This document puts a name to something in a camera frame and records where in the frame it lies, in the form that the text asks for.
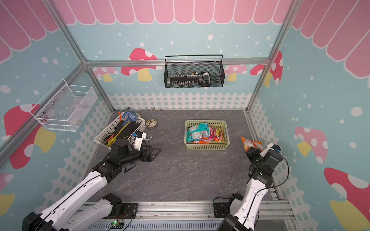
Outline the black rubber work glove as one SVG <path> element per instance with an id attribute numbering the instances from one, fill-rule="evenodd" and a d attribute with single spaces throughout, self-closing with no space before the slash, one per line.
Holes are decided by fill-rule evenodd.
<path id="1" fill-rule="evenodd" d="M 139 123 L 120 121 L 115 128 L 112 139 L 126 139 L 139 127 Z"/>

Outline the clear packing tape roll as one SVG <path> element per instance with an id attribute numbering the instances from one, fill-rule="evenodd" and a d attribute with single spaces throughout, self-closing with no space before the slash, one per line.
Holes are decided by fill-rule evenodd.
<path id="1" fill-rule="evenodd" d="M 145 126 L 149 130 L 153 130 L 158 126 L 158 122 L 155 119 L 149 119 L 146 121 Z"/>

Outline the large purple Fox's candy bag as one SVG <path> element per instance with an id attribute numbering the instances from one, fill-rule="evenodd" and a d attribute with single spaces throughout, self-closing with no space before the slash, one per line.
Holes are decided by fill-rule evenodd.
<path id="1" fill-rule="evenodd" d="M 210 136 L 209 140 L 216 140 L 218 139 L 219 131 L 217 127 L 209 127 L 210 130 Z"/>

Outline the aluminium front rail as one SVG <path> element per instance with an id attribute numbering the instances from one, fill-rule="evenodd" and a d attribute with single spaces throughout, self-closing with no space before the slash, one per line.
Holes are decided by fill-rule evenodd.
<path id="1" fill-rule="evenodd" d="M 214 216 L 211 201 L 157 201 L 137 202 L 134 221 L 160 220 L 222 220 Z M 295 219 L 288 201 L 262 201 L 259 219 Z"/>

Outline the green lit circuit board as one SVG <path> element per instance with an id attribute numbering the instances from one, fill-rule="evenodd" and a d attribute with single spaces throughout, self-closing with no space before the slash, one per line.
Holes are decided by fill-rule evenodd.
<path id="1" fill-rule="evenodd" d="M 113 221 L 110 226 L 110 230 L 122 230 L 124 228 L 124 222 L 123 221 Z"/>

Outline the light green perforated basket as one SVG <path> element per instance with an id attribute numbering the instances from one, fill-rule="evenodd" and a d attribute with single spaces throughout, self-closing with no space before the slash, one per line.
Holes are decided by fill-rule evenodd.
<path id="1" fill-rule="evenodd" d="M 224 132 L 225 144 L 194 144 L 187 142 L 187 130 L 189 127 L 198 125 L 200 123 L 208 123 L 209 127 L 221 128 Z M 186 120 L 184 144 L 188 150 L 216 150 L 223 151 L 230 145 L 230 139 L 227 129 L 227 123 L 224 120 Z"/>

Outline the teal candy bag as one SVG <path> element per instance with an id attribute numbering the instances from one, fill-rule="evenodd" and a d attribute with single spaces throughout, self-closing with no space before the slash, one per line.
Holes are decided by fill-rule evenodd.
<path id="1" fill-rule="evenodd" d="M 207 140 L 210 135 L 208 123 L 200 123 L 189 127 L 187 130 L 187 142 Z"/>

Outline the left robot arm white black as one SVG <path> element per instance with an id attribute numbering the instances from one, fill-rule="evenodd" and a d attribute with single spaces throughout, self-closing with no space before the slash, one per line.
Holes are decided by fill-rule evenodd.
<path id="1" fill-rule="evenodd" d="M 135 168 L 139 161 L 154 161 L 160 152 L 160 148 L 147 145 L 144 138 L 137 138 L 135 144 L 119 139 L 110 153 L 70 192 L 42 212 L 27 215 L 22 222 L 22 230 L 82 231 L 102 218 L 113 218 L 115 221 L 134 218 L 134 209 L 125 208 L 122 200 L 112 193 L 82 212 L 77 210 L 116 176 Z"/>

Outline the orange Fox's candy bag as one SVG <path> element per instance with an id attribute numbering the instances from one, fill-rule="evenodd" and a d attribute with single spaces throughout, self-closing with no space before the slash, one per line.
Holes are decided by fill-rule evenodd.
<path id="1" fill-rule="evenodd" d="M 225 144 L 224 140 L 198 140 L 198 141 L 192 141 L 194 144 Z"/>

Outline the orange snack bag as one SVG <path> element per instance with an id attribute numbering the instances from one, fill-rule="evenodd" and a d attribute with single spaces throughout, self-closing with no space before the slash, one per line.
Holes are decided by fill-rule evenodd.
<path id="1" fill-rule="evenodd" d="M 263 151 L 263 144 L 259 141 L 252 141 L 247 138 L 241 137 L 241 140 L 243 142 L 244 150 L 249 151 L 250 149 L 259 149 L 260 151 Z"/>

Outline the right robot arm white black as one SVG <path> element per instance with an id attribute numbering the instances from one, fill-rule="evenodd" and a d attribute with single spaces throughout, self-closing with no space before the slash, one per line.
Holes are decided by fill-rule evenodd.
<path id="1" fill-rule="evenodd" d="M 218 225 L 218 231 L 254 231 L 259 219 L 262 199 L 273 184 L 273 172 L 284 160 L 281 148 L 271 144 L 265 150 L 249 148 L 245 152 L 251 166 L 244 196 L 232 196 L 229 201 L 229 214 Z"/>

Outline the blue dotted knit glove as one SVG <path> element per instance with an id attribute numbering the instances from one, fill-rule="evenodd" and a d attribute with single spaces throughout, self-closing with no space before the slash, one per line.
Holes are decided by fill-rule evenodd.
<path id="1" fill-rule="evenodd" d="M 126 111 L 126 112 L 121 113 L 120 117 L 121 117 L 121 120 L 124 121 L 124 123 L 128 123 L 128 122 L 136 123 L 139 118 L 139 115 L 136 113 L 130 112 L 130 111 Z"/>

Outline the electronics in mesh basket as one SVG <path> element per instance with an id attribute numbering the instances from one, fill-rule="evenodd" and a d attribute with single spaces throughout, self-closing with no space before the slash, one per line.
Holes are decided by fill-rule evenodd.
<path id="1" fill-rule="evenodd" d="M 188 88 L 188 87 L 210 87 L 212 84 L 209 72 L 191 72 L 190 74 L 175 74 L 165 78 L 167 87 Z"/>

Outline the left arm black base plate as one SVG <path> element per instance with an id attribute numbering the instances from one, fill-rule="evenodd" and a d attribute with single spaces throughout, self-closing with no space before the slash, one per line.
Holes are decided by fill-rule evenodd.
<path id="1" fill-rule="evenodd" d="M 136 218 L 138 203 L 120 203 L 113 206 L 111 213 L 103 219 Z"/>

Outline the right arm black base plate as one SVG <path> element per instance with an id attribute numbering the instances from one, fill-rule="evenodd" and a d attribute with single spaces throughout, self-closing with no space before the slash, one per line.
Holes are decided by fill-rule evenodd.
<path id="1" fill-rule="evenodd" d="M 216 197 L 213 200 L 215 218 L 225 218 L 230 213 L 231 204 L 236 197 Z"/>

